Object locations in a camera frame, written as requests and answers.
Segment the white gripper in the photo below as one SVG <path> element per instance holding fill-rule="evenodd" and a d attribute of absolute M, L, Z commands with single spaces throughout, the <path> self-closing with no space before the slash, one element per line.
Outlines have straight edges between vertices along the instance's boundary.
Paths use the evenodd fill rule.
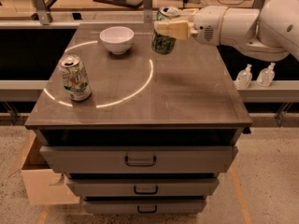
<path fill-rule="evenodd" d="M 220 44 L 221 23 L 228 7 L 208 6 L 185 8 L 179 10 L 180 16 L 194 16 L 188 21 L 156 21 L 154 29 L 159 35 L 186 40 L 194 35 L 194 39 L 203 45 L 218 46 Z"/>

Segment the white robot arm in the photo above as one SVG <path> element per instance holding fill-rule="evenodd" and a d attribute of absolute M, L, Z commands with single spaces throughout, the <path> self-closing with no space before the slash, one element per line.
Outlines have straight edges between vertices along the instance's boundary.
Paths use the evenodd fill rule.
<path fill-rule="evenodd" d="M 210 46 L 229 46 L 254 59 L 299 60 L 299 0 L 268 0 L 262 8 L 207 6 L 182 9 L 174 19 L 156 21 L 160 35 Z"/>

